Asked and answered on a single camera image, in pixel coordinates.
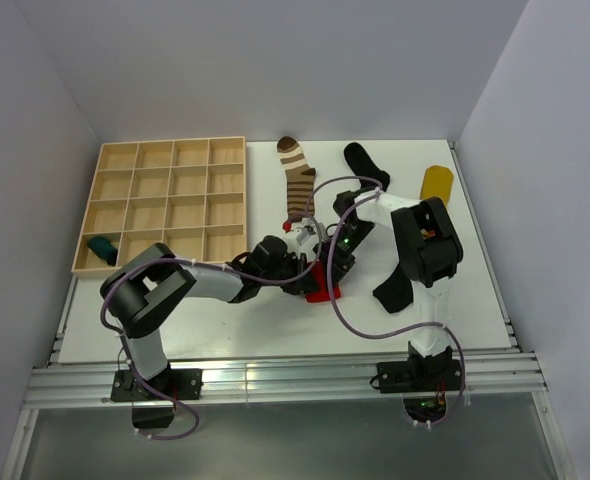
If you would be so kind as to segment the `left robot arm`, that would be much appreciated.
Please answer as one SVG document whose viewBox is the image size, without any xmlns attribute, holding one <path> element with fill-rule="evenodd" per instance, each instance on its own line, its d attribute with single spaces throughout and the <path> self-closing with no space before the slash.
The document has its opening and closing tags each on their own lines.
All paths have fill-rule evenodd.
<svg viewBox="0 0 590 480">
<path fill-rule="evenodd" d="M 289 295 L 311 295 L 321 291 L 315 265 L 272 235 L 223 264 L 182 259 L 164 243 L 142 251 L 100 288 L 102 311 L 118 320 L 116 330 L 136 370 L 134 388 L 147 399 L 168 391 L 170 364 L 160 327 L 184 299 L 238 304 L 257 296 L 264 286 L 277 286 Z"/>
</svg>

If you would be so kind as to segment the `black sock with white stripes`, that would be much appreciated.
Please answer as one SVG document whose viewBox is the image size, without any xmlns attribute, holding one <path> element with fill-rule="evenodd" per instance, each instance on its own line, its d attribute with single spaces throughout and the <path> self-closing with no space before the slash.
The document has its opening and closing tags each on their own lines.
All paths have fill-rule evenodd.
<svg viewBox="0 0 590 480">
<path fill-rule="evenodd" d="M 343 150 L 344 159 L 355 176 L 359 176 L 361 189 L 374 189 L 377 185 L 386 191 L 390 185 L 390 175 L 380 169 L 357 142 L 349 143 Z"/>
</svg>

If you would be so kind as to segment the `dark teal sock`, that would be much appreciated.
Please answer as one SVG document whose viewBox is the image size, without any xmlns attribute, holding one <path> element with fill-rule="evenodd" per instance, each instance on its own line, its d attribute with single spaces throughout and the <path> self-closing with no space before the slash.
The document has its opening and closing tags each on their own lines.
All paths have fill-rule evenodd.
<svg viewBox="0 0 590 480">
<path fill-rule="evenodd" d="M 111 240 L 104 236 L 93 236 L 87 240 L 87 247 L 104 263 L 115 266 L 118 258 L 118 249 Z"/>
</svg>

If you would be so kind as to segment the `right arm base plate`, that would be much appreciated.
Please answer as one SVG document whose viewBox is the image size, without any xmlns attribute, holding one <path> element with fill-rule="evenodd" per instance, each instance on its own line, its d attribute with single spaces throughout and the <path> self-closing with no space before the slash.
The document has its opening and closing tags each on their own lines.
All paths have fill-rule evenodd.
<svg viewBox="0 0 590 480">
<path fill-rule="evenodd" d="M 376 364 L 371 387 L 382 394 L 457 392 L 464 370 L 457 359 L 409 357 Z"/>
</svg>

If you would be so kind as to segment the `red sock with white bear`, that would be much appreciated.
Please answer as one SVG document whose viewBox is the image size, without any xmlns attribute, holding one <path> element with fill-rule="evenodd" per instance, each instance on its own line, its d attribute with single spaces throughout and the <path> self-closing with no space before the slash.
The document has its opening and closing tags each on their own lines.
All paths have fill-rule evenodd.
<svg viewBox="0 0 590 480">
<path fill-rule="evenodd" d="M 305 294 L 308 303 L 317 304 L 330 301 L 325 267 L 321 261 L 317 261 L 309 272 L 310 279 L 314 281 L 315 288 Z"/>
</svg>

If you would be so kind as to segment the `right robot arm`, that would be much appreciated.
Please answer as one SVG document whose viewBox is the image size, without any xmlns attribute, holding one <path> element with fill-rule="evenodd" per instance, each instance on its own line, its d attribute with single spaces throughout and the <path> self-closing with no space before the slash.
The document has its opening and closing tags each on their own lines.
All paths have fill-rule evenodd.
<svg viewBox="0 0 590 480">
<path fill-rule="evenodd" d="M 464 251 L 444 202 L 404 199 L 375 188 L 340 193 L 333 209 L 340 219 L 326 254 L 328 289 L 339 282 L 344 264 L 373 228 L 389 228 L 398 264 L 384 282 L 380 301 L 414 309 L 417 323 L 401 329 L 411 334 L 405 369 L 413 386 L 432 388 L 452 366 L 463 366 L 453 360 L 461 345 L 448 327 L 448 301 Z"/>
</svg>

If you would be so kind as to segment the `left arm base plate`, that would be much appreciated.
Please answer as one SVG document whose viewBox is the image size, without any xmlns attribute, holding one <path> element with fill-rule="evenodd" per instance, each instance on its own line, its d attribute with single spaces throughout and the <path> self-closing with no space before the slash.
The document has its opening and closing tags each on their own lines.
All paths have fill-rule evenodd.
<svg viewBox="0 0 590 480">
<path fill-rule="evenodd" d="M 148 385 L 175 400 L 198 400 L 201 394 L 201 369 L 166 368 L 158 376 L 147 380 Z M 145 388 L 130 369 L 118 370 L 113 379 L 110 400 L 117 403 L 160 400 Z"/>
</svg>

